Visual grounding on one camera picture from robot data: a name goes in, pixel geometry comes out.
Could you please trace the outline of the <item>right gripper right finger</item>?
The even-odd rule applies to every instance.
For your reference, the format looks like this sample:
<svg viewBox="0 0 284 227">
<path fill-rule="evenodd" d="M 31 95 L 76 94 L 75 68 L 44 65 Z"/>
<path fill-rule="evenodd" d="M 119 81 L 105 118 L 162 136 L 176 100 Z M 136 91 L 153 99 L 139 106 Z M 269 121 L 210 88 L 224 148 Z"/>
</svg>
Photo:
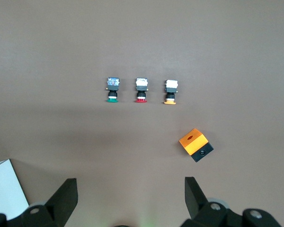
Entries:
<svg viewBox="0 0 284 227">
<path fill-rule="evenodd" d="M 219 202 L 208 201 L 194 177 L 185 178 L 185 202 L 190 219 L 183 227 L 279 227 L 279 222 L 268 212 L 245 209 L 242 215 Z"/>
</svg>

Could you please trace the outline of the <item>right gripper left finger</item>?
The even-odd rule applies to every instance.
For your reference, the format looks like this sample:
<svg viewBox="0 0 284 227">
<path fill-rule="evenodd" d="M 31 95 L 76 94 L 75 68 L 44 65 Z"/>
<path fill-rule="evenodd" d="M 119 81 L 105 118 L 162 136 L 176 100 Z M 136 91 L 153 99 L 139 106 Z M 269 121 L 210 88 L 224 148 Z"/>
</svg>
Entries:
<svg viewBox="0 0 284 227">
<path fill-rule="evenodd" d="M 0 213 L 0 227 L 63 227 L 77 204 L 77 179 L 69 178 L 44 205 L 27 208 L 11 220 Z"/>
</svg>

